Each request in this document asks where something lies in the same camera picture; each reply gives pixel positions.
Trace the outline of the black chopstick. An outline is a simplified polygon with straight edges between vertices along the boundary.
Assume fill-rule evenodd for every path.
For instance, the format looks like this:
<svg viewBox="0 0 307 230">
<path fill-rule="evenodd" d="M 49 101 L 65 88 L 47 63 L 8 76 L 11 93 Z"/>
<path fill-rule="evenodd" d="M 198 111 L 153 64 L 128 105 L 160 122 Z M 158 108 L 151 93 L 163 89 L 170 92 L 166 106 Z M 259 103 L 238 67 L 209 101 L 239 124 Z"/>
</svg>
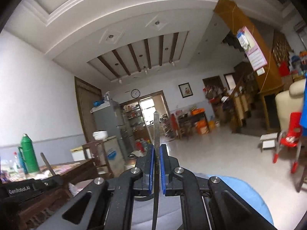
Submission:
<svg viewBox="0 0 307 230">
<path fill-rule="evenodd" d="M 152 230 L 156 230 L 158 219 L 158 206 L 159 206 L 159 193 L 160 193 L 160 160 L 159 160 L 159 147 L 160 147 L 160 131 L 159 131 L 159 113 L 155 111 L 154 114 L 154 186 L 153 186 L 153 223 Z"/>
<path fill-rule="evenodd" d="M 55 173 L 55 171 L 53 170 L 53 168 L 51 167 L 51 165 L 50 165 L 50 163 L 48 162 L 47 158 L 45 157 L 44 153 L 41 152 L 40 155 L 41 155 L 41 158 L 42 158 L 42 160 L 44 161 L 44 163 L 45 163 L 47 169 L 50 171 L 51 175 L 52 175 L 52 176 L 55 176 L 56 173 Z"/>
</svg>

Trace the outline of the dark carved wooden sideboard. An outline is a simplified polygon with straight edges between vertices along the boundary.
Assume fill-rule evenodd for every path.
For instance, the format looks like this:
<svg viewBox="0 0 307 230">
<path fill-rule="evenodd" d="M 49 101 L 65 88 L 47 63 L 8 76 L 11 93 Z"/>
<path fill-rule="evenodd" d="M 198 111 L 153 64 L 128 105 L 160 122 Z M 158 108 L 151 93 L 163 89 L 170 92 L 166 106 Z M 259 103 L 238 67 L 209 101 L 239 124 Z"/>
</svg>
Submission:
<svg viewBox="0 0 307 230">
<path fill-rule="evenodd" d="M 36 229 L 62 207 L 72 194 L 69 184 L 95 178 L 98 173 L 92 160 L 52 165 L 60 168 L 64 183 L 32 198 L 1 199 L 1 229 Z"/>
</svg>

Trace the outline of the green thermos flask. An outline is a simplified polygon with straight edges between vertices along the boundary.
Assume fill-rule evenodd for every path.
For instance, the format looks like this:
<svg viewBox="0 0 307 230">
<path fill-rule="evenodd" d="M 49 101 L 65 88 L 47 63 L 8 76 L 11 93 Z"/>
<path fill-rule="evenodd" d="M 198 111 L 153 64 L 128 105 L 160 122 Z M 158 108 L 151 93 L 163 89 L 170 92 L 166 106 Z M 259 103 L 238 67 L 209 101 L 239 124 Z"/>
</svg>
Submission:
<svg viewBox="0 0 307 230">
<path fill-rule="evenodd" d="M 35 155 L 32 140 L 27 134 L 23 134 L 20 146 L 18 147 L 21 152 L 22 159 L 26 165 L 28 174 L 40 173 L 39 164 Z"/>
</svg>

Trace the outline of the white chest freezer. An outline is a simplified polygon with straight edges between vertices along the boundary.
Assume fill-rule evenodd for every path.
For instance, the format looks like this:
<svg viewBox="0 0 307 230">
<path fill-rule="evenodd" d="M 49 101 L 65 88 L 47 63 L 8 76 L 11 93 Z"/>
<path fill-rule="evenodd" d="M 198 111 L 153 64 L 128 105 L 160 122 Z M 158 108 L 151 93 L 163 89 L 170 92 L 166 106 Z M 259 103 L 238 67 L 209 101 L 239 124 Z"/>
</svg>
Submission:
<svg viewBox="0 0 307 230">
<path fill-rule="evenodd" d="M 103 139 L 103 144 L 107 154 L 107 161 L 109 163 L 110 172 L 99 175 L 104 178 L 118 177 L 122 172 L 124 172 L 125 164 L 118 140 L 116 136 L 111 136 L 109 138 Z M 82 146 L 71 149 L 70 152 L 74 161 L 86 160 Z"/>
</svg>

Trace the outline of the grey table cloth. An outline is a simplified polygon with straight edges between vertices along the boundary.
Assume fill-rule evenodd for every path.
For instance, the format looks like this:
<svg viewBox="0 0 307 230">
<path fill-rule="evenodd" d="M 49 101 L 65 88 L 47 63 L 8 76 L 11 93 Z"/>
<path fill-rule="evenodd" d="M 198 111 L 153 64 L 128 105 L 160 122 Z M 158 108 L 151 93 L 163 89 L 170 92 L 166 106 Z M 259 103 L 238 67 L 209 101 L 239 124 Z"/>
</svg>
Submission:
<svg viewBox="0 0 307 230">
<path fill-rule="evenodd" d="M 221 181 L 229 187 L 229 191 L 236 199 L 248 204 L 258 214 L 273 224 L 270 210 L 259 193 L 245 181 L 228 176 L 219 176 Z M 131 229 L 152 229 L 153 199 L 134 201 Z M 182 225 L 181 200 L 178 196 L 165 196 L 159 193 L 158 217 L 156 229 L 178 229 Z"/>
</svg>

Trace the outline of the dark wooden chair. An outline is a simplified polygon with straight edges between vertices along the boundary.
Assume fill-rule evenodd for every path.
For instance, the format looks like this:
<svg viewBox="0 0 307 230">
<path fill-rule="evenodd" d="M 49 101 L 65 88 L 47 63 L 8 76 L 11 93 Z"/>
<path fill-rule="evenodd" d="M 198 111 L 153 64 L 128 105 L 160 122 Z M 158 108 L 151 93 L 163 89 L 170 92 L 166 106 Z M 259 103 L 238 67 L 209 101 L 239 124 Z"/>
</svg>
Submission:
<svg viewBox="0 0 307 230">
<path fill-rule="evenodd" d="M 109 173 L 109 163 L 103 140 L 96 140 L 82 145 L 85 159 L 91 159 L 99 174 Z"/>
</svg>

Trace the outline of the dark wooden side table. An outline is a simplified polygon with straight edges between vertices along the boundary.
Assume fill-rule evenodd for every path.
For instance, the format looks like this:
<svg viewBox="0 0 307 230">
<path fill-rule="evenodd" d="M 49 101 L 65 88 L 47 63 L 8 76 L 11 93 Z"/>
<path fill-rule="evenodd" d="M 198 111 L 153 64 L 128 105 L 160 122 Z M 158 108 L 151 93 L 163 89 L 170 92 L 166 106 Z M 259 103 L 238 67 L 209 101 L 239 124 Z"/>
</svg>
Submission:
<svg viewBox="0 0 307 230">
<path fill-rule="evenodd" d="M 205 112 L 198 114 L 184 114 L 178 119 L 180 138 L 190 138 L 195 133 L 204 135 L 210 131 Z"/>
</svg>

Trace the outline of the grey refrigerator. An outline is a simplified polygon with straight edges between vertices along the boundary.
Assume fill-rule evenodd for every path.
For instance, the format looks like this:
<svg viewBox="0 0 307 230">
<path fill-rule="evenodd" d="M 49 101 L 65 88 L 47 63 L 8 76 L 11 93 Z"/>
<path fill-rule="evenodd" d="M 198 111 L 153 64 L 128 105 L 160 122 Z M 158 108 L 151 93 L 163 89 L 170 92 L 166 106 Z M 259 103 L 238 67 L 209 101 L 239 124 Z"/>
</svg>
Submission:
<svg viewBox="0 0 307 230">
<path fill-rule="evenodd" d="M 96 129 L 106 130 L 108 136 L 116 136 L 124 160 L 127 160 L 129 147 L 124 143 L 125 123 L 118 102 L 109 100 L 90 110 L 94 117 Z"/>
</svg>

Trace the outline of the white step stool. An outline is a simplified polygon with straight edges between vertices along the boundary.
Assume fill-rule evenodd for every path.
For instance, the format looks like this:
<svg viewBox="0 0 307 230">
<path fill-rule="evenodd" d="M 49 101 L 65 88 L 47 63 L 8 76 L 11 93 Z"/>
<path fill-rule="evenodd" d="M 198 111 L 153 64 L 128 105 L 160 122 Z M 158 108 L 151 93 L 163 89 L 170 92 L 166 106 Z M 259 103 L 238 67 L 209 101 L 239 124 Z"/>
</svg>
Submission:
<svg viewBox="0 0 307 230">
<path fill-rule="evenodd" d="M 276 141 L 278 138 L 278 133 L 268 133 L 261 135 L 260 142 L 261 142 L 261 151 L 265 149 L 273 149 L 276 147 Z"/>
</svg>

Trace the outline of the red plastic child chair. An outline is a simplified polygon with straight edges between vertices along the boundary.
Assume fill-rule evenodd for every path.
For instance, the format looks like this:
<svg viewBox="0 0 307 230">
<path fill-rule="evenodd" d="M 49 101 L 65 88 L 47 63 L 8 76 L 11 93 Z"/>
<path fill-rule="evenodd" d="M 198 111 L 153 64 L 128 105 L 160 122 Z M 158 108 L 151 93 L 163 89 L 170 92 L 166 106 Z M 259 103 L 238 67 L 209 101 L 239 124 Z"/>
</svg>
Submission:
<svg viewBox="0 0 307 230">
<path fill-rule="evenodd" d="M 279 152 L 283 147 L 287 149 L 296 148 L 295 161 L 291 168 L 291 173 L 294 174 L 297 171 L 298 160 L 301 152 L 302 142 L 300 140 L 302 136 L 302 127 L 300 125 L 301 112 L 292 112 L 290 114 L 289 127 L 287 131 L 281 131 L 278 135 L 276 142 L 276 150 L 273 157 L 273 163 L 276 163 L 279 158 Z"/>
</svg>

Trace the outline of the wooden pillar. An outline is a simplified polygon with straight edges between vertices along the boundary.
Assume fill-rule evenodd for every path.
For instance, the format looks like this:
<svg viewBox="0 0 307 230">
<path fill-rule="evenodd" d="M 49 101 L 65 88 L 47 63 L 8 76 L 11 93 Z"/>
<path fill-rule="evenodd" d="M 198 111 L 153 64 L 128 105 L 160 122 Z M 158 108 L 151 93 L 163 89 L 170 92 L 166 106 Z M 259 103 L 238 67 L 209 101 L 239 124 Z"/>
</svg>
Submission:
<svg viewBox="0 0 307 230">
<path fill-rule="evenodd" d="M 231 0 L 218 0 L 214 12 L 239 40 L 252 66 L 261 92 L 283 88 L 277 64 L 257 27 Z"/>
</svg>

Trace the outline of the blue cloth on chair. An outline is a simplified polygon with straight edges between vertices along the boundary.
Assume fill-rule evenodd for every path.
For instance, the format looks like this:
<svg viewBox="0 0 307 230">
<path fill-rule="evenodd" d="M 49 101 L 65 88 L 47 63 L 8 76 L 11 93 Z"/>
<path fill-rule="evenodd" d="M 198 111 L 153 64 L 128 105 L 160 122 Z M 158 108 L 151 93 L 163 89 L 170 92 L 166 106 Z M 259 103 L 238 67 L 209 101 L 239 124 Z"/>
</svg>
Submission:
<svg viewBox="0 0 307 230">
<path fill-rule="evenodd" d="M 307 136 L 307 81 L 305 81 L 304 87 L 304 99 L 303 99 L 303 108 L 300 118 L 300 126 L 302 128 L 302 136 Z"/>
</svg>

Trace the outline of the round wall clock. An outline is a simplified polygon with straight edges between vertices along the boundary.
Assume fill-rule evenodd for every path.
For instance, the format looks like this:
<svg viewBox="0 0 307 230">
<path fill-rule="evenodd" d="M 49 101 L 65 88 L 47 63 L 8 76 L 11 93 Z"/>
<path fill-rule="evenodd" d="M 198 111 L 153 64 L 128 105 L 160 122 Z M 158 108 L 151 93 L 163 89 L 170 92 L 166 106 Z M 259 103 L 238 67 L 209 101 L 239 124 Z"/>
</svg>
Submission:
<svg viewBox="0 0 307 230">
<path fill-rule="evenodd" d="M 131 91 L 131 97 L 136 99 L 136 98 L 139 98 L 140 97 L 140 91 L 138 89 L 133 89 Z"/>
</svg>

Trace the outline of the framed wall picture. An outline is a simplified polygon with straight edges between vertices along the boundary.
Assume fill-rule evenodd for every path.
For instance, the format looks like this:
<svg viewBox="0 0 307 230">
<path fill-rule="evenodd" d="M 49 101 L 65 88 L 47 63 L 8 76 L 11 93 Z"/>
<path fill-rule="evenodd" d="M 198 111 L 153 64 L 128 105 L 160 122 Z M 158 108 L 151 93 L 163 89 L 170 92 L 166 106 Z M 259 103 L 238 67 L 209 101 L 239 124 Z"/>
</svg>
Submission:
<svg viewBox="0 0 307 230">
<path fill-rule="evenodd" d="M 190 84 L 189 83 L 184 83 L 184 84 L 180 84 L 178 85 L 180 92 L 181 92 L 181 96 L 183 98 L 187 98 L 193 95 Z"/>
</svg>

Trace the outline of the wall calendar on pillar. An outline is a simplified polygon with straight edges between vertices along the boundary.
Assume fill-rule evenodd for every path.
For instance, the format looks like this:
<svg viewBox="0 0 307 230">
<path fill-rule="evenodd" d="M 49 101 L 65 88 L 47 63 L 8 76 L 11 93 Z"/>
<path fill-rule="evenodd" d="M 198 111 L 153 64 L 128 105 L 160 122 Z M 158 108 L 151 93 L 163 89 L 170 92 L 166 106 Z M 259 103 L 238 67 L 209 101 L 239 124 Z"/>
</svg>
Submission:
<svg viewBox="0 0 307 230">
<path fill-rule="evenodd" d="M 236 35 L 239 44 L 243 48 L 247 58 L 254 71 L 263 69 L 267 65 L 267 61 L 257 44 L 257 41 L 252 36 L 252 33 L 246 26 L 239 29 Z"/>
</svg>

